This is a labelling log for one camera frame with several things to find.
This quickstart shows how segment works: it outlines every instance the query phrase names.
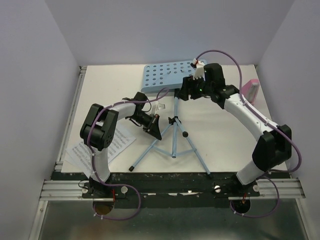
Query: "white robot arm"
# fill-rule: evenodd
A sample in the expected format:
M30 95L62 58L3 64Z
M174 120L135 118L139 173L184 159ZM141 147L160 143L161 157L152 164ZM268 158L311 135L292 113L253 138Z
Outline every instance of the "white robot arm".
M114 138L117 121L123 118L135 121L143 126L144 132L159 140L162 139L159 130L159 115L149 115L142 110L145 104L141 102L147 99L145 94L137 92L133 99L125 98L128 102L105 110L100 116L98 123L93 126L90 145L94 149L96 158L95 168L102 181L105 182L110 176L108 147ZM84 140L84 144L87 144L90 129L102 109L104 107L98 104L91 106L80 131L80 137ZM98 182L94 173L91 174L91 177Z
M193 64L192 66L198 69L198 65ZM236 185L239 187L249 185L265 172L288 160L292 154L291 144L260 118L266 120L272 127L283 132L290 139L291 129L287 125L279 126L269 120L246 101L246 105L254 109L260 118L254 115L245 106L239 90L233 85L226 85L222 67L218 63L199 67L203 69L201 72L204 75L197 76L197 78L184 77L182 87L177 94L178 98L187 101L189 96L194 100L210 97L214 103L235 116L257 141L252 153L252 161L234 176Z

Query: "metal floor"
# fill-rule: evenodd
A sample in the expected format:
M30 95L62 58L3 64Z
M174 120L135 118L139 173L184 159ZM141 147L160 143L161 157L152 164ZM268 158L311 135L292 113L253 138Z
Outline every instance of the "metal floor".
M250 214L261 214L274 200L252 201ZM117 209L127 216L133 210ZM51 201L41 229L41 240L307 240L296 200L281 200L277 212L267 218L249 219L230 209L142 209L126 221L93 216L87 201Z

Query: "white wall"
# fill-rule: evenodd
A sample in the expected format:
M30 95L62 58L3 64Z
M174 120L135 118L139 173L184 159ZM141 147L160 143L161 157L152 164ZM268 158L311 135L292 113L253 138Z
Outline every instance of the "white wall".
M292 128L303 162L301 180L314 225L320 226L320 1L296 0L259 63L271 116ZM297 164L297 155L288 165Z
M293 0L45 0L80 65L140 64L225 50L257 64ZM221 54L208 60L231 63Z
M0 235L28 239L58 154L78 64L43 0L0 7Z

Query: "tripod stand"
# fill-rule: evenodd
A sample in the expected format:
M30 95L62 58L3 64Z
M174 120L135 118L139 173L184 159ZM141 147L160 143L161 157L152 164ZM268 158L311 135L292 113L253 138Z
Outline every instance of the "tripod stand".
M160 153L163 153L167 156L170 156L172 158L176 158L185 154L189 154L189 153L195 153L195 155L197 156L197 158L199 159L200 163L202 164L204 170L206 171L206 173L208 175L210 175L210 171L207 167L207 165L205 164L204 160L202 159L202 157L200 156L198 150L196 149L196 146L194 145L194 143L191 141L188 132L186 131L186 129L184 128L184 126L182 125L181 121L178 118L178 101L179 99L175 96L174 97L174 110L173 110L173 118L169 118L169 125L161 132L161 136L163 137L166 132L168 131L168 129L173 126L173 137L172 137L172 153L167 152L161 148L158 148L155 146L155 144L159 141L158 139L154 140L151 145L141 154L141 156L134 162L134 164L129 168L129 171L132 172L135 167L138 165L138 163L145 157L145 155L151 150L157 150ZM178 127L180 129L180 131L182 132L182 136L184 138L186 138L186 140L189 142L191 149L190 150L186 150L186 151L182 151L182 152L177 152L177 131L178 131Z

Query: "tripod leg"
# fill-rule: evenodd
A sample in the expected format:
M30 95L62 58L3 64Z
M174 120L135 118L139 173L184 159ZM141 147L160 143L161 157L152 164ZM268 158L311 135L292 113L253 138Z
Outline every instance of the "tripod leg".
M177 123L177 125L179 126L181 132L183 132L183 133L186 132L184 126L182 126L182 124L181 124L181 122L180 122L179 120L176 120L176 123ZM210 171L209 171L207 165L205 164L205 161L204 161L203 158L200 156L200 154L199 154L196 146L195 146L194 143L191 141L190 137L187 136L187 137L185 137L185 138L187 139L187 141L189 142L190 146L191 146L192 149L194 150L195 155L198 157L198 159L199 159L200 163L202 164L202 166L203 166L204 170L206 171L206 173L207 173L208 175L210 175Z
M172 158L177 157L177 131L178 131L178 125L177 123L173 123L173 137L172 137Z
M165 135L165 133L168 131L168 129L170 128L171 124L169 124L162 132L161 132L161 136L163 137ZM155 139L151 145L141 154L141 156L134 162L134 164L132 164L132 166L129 168L129 171L132 172L135 167L138 165L138 163L145 157L145 155L154 147L154 145L158 142L158 139Z

